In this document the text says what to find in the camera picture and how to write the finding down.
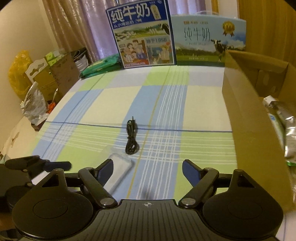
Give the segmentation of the clear plastic case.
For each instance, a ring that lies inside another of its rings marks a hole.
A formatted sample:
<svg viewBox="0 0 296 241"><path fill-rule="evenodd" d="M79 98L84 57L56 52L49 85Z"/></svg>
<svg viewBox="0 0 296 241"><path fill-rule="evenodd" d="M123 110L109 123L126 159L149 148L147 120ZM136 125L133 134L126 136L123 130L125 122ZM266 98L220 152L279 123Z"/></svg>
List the clear plastic case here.
<svg viewBox="0 0 296 241"><path fill-rule="evenodd" d="M133 168L134 162L123 150L111 145L106 146L99 156L102 159L111 159L113 161L113 173L104 185L104 188L110 194L113 194Z"/></svg>

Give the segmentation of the silver foil pouch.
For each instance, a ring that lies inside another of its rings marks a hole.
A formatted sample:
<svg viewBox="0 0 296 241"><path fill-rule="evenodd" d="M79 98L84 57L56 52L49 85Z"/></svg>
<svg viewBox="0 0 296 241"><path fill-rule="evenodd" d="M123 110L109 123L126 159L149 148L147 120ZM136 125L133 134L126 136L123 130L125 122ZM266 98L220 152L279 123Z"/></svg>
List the silver foil pouch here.
<svg viewBox="0 0 296 241"><path fill-rule="evenodd" d="M288 106L271 95L262 101L276 132L288 166L295 166L295 116Z"/></svg>

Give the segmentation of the white plastic bag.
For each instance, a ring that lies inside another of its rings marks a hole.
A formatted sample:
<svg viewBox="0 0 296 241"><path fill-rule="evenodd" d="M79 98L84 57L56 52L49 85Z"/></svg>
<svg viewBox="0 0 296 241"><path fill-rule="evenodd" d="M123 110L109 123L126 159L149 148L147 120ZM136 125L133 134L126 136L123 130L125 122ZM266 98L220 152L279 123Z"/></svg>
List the white plastic bag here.
<svg viewBox="0 0 296 241"><path fill-rule="evenodd" d="M26 94L25 100L21 102L21 111L30 123L34 123L36 118L47 111L47 102L43 94L38 89L35 81Z"/></svg>

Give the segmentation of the yellow plastic bag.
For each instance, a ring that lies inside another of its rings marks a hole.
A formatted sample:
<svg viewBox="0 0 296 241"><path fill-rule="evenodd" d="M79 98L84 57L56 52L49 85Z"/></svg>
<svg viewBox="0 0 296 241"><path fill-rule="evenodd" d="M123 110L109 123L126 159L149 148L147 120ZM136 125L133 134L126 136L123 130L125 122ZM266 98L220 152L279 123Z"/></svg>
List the yellow plastic bag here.
<svg viewBox="0 0 296 241"><path fill-rule="evenodd" d="M26 94L32 86L32 82L26 75L26 71L32 63L33 61L29 56L29 51L22 50L15 56L9 68L9 83L21 101L25 100Z"/></svg>

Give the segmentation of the brown cardboard side boxes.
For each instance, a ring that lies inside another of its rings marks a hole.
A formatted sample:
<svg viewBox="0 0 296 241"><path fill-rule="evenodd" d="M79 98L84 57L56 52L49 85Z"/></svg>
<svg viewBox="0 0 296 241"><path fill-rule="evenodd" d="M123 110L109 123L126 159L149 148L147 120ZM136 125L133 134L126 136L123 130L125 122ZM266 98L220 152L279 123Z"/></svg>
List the brown cardboard side boxes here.
<svg viewBox="0 0 296 241"><path fill-rule="evenodd" d="M31 63L25 74L31 82L38 83L45 101L58 102L78 81L80 73L88 64L86 48L70 53L55 50Z"/></svg>

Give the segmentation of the green wet wipes pack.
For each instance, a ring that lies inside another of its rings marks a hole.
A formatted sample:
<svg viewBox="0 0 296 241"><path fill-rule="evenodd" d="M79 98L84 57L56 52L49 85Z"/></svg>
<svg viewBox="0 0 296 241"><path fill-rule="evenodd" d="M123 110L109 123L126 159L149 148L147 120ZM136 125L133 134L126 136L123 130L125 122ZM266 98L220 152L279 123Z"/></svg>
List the green wet wipes pack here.
<svg viewBox="0 0 296 241"><path fill-rule="evenodd" d="M95 75L100 75L107 72L112 72L122 69L121 57L119 54L114 54L96 61L86 67L81 73L79 78L85 79Z"/></svg>

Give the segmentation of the checked tablecloth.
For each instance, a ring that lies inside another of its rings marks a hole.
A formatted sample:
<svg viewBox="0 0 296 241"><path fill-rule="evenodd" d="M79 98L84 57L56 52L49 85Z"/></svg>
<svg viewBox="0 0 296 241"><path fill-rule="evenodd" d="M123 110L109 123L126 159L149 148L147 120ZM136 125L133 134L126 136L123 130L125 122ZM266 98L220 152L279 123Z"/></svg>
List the checked tablecloth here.
<svg viewBox="0 0 296 241"><path fill-rule="evenodd" d="M182 174L185 159L221 173L237 168L223 75L221 67L156 66L79 80L49 115L31 154L69 161L72 172L96 167L111 151L125 153L127 122L134 120L139 149L113 196L179 200L191 187Z"/></svg>

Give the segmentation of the brown cardboard box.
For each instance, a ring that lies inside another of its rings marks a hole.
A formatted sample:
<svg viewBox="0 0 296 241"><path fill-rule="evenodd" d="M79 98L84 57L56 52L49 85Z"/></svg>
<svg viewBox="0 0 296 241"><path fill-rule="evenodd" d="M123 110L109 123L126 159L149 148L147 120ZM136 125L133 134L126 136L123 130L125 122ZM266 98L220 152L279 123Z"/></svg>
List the brown cardboard box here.
<svg viewBox="0 0 296 241"><path fill-rule="evenodd" d="M283 208L295 209L284 151L263 105L272 96L295 113L295 66L269 56L228 50L222 94L230 118L238 168Z"/></svg>

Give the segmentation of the purple curtain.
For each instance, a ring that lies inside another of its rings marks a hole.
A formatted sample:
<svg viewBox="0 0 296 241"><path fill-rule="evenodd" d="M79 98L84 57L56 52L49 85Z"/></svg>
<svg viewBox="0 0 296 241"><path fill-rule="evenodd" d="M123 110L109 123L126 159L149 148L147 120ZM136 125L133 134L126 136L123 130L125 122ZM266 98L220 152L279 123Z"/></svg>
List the purple curtain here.
<svg viewBox="0 0 296 241"><path fill-rule="evenodd" d="M42 1L60 48L85 47L91 62L117 53L106 9L128 1Z"/></svg>

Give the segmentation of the light blue milk gift box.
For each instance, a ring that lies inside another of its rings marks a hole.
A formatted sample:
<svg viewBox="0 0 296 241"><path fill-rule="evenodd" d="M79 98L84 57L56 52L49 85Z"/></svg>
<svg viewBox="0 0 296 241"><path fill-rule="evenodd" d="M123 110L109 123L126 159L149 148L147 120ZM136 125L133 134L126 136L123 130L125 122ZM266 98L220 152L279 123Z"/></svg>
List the light blue milk gift box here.
<svg viewBox="0 0 296 241"><path fill-rule="evenodd" d="M177 65L223 67L228 50L244 51L246 21L217 15L173 15Z"/></svg>

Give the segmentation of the blue cartoon milk carton box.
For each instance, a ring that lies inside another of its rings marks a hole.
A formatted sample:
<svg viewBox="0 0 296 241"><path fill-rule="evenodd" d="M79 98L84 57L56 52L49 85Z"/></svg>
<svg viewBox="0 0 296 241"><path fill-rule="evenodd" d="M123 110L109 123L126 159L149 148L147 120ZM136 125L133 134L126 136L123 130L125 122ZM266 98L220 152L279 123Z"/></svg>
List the blue cartoon milk carton box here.
<svg viewBox="0 0 296 241"><path fill-rule="evenodd" d="M106 10L123 68L175 65L167 1L134 1Z"/></svg>

